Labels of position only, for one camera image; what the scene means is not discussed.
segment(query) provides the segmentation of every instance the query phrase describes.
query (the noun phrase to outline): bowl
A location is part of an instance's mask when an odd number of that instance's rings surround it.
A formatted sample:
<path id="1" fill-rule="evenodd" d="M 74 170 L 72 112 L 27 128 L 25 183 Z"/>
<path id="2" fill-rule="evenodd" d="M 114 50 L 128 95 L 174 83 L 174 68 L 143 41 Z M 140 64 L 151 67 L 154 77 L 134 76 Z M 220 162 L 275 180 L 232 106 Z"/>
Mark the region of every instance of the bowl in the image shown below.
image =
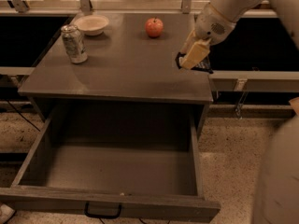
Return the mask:
<path id="1" fill-rule="evenodd" d="M 88 15 L 77 19 L 74 24 L 85 35 L 100 35 L 109 24 L 109 19 L 101 15 Z"/>

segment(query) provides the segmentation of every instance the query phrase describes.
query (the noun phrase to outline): floor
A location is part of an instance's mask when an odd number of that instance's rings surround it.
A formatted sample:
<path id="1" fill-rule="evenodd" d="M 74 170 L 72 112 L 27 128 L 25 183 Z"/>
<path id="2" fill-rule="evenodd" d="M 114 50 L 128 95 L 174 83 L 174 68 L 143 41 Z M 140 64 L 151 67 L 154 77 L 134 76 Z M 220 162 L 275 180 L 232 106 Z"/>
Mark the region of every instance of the floor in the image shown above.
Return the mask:
<path id="1" fill-rule="evenodd" d="M 24 109 L 22 113 L 34 125 L 42 127 L 41 120 L 32 109 Z M 262 155 L 273 133 L 292 113 L 290 109 L 268 110 L 255 106 L 253 109 L 245 107 L 242 115 L 243 118 L 238 119 L 232 107 L 218 109 L 218 106 L 212 106 L 198 144 L 205 197 L 221 203 L 221 211 L 212 224 L 250 223 Z M 16 112 L 0 113 L 0 152 L 26 152 L 36 135 L 36 129 Z M 18 169 L 19 164 L 0 161 L 0 187 L 9 187 Z M 167 223 L 130 218 L 99 220 L 80 215 L 18 211 L 8 224 L 137 224 L 142 221 L 148 224 Z"/>

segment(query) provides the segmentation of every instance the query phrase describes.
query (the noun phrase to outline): drawer handle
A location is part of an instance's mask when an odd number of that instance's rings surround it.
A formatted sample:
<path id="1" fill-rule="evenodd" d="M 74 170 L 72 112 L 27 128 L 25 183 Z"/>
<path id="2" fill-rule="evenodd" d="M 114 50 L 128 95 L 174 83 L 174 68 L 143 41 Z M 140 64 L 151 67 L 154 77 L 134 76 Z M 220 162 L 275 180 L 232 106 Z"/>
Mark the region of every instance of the drawer handle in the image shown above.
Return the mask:
<path id="1" fill-rule="evenodd" d="M 113 216 L 109 216 L 109 215 L 98 215 L 98 214 L 91 214 L 88 212 L 88 208 L 90 206 L 90 203 L 86 202 L 85 204 L 85 209 L 84 209 L 84 214 L 86 217 L 90 217 L 90 218 L 102 218 L 102 219 L 116 219 L 118 217 L 120 217 L 121 215 L 121 204 L 119 204 L 119 208 L 118 208 L 118 212 L 116 215 Z"/>

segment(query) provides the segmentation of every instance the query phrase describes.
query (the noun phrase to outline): tiled floor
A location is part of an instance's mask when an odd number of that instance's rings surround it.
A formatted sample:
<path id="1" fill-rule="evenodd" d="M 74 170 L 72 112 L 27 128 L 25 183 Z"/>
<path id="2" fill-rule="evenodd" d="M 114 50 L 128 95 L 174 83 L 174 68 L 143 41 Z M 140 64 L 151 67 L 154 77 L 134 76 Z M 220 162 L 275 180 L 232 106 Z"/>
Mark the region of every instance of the tiled floor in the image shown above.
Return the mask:
<path id="1" fill-rule="evenodd" d="M 212 224 L 247 224 L 250 222 L 256 176 L 264 150 L 276 129 L 286 120 L 263 118 L 256 111 L 251 118 L 237 119 L 223 113 L 213 113 L 206 120 L 199 142 L 204 193 L 207 200 L 219 201 L 221 211 Z M 36 114 L 24 116 L 35 125 L 42 123 Z M 0 114 L 0 150 L 26 151 L 34 142 L 36 130 L 16 113 Z M 18 166 L 0 165 L 0 185 L 9 186 Z M 120 218 L 105 223 L 141 223 L 138 219 Z M 149 224 L 167 221 L 144 220 Z M 101 223 L 81 215 L 18 211 L 8 224 L 81 224 Z"/>

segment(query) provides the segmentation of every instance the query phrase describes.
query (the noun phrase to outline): aluminum can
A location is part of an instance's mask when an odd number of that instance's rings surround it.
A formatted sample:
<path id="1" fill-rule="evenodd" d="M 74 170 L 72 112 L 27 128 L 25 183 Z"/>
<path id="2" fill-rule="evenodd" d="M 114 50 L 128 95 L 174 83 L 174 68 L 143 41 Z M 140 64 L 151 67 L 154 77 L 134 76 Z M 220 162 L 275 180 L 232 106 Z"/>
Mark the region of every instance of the aluminum can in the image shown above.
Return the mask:
<path id="1" fill-rule="evenodd" d="M 83 36 L 76 25 L 65 25 L 61 28 L 65 51 L 72 63 L 83 63 L 87 60 Z"/>

